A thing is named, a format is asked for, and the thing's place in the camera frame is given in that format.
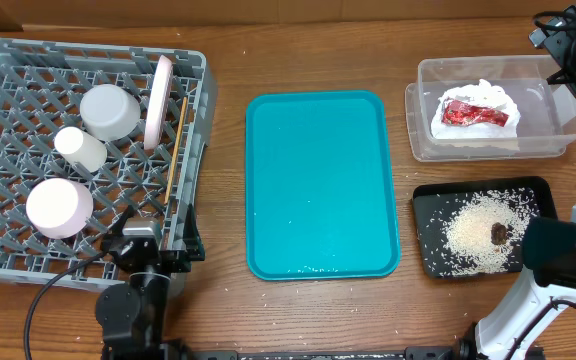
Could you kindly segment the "grey-green bowl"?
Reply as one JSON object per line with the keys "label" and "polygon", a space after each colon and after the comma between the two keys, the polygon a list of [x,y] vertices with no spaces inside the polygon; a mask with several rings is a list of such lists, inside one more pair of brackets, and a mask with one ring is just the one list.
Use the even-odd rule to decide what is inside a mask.
{"label": "grey-green bowl", "polygon": [[87,131],[105,142],[128,136],[137,126],[141,114],[138,101],[112,84],[97,85],[88,90],[80,102],[79,112]]}

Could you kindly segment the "pink bowl with leftovers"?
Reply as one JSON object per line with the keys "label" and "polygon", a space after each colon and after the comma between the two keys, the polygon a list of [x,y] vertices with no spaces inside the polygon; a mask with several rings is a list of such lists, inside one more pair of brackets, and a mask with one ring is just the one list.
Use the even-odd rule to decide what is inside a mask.
{"label": "pink bowl with leftovers", "polygon": [[44,236],[71,237],[80,232],[92,216],[93,198],[81,183],[64,178],[47,179],[37,184],[25,204],[29,221]]}

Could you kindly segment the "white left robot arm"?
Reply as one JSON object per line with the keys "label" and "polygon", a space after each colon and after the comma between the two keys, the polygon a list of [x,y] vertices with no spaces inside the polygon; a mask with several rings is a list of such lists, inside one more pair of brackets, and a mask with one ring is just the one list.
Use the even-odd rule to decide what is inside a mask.
{"label": "white left robot arm", "polygon": [[190,351],[179,339],[163,339],[168,299],[173,277],[191,271],[205,259],[205,249],[196,224],[196,211],[187,208],[182,231],[182,250],[161,250],[161,227],[154,218],[136,215],[130,206],[104,235],[100,252],[80,261],[50,279],[38,291],[28,309],[23,330],[23,349],[32,358],[30,333],[33,315],[45,293],[59,280],[109,255],[129,274],[129,280],[111,285],[99,295],[95,318],[102,327],[103,359],[189,359]]}

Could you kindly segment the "large white napkin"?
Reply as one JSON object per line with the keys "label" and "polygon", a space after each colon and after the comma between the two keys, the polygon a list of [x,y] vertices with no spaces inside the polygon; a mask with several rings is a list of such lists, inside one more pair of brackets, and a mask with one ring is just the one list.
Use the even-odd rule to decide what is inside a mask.
{"label": "large white napkin", "polygon": [[[444,105],[451,99],[457,99],[470,105],[490,107],[509,115],[504,127],[490,123],[478,123],[467,127],[451,126],[441,122]],[[484,79],[477,84],[468,84],[446,90],[438,98],[439,105],[431,120],[431,135],[439,140],[516,138],[517,127],[521,119],[518,105],[499,85],[492,85]]]}

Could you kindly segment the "white paper cup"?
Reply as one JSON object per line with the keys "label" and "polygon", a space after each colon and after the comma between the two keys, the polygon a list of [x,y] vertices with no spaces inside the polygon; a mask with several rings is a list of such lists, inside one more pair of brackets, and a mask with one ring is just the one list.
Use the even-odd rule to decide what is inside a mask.
{"label": "white paper cup", "polygon": [[57,152],[71,165],[80,164],[87,171],[99,170],[107,160],[105,145],[77,127],[65,127],[54,138]]}

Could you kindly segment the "white round plate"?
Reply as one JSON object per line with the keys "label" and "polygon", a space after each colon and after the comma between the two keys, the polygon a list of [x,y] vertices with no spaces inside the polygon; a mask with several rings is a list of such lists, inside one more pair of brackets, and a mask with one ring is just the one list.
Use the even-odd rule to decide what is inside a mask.
{"label": "white round plate", "polygon": [[143,141],[145,150],[154,150],[160,142],[167,113],[172,74],[172,61],[161,55],[157,63],[149,96]]}

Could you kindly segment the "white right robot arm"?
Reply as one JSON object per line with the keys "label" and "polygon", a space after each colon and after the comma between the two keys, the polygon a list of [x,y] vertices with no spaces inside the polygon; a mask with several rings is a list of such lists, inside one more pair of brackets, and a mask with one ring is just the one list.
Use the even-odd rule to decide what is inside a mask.
{"label": "white right robot arm", "polygon": [[[534,15],[530,40],[559,66],[549,84],[576,98],[576,8]],[[576,204],[568,222],[538,217],[522,240],[523,268],[486,317],[471,325],[444,353],[446,359],[541,359],[535,340],[565,310],[576,310]]]}

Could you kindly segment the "red foil snack wrapper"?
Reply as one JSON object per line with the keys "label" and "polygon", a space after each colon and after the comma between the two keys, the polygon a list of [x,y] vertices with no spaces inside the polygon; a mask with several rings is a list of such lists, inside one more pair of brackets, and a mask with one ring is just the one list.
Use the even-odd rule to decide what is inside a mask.
{"label": "red foil snack wrapper", "polygon": [[467,127],[478,123],[490,123],[504,127],[509,115],[494,108],[470,105],[451,99],[444,105],[441,122],[451,126]]}

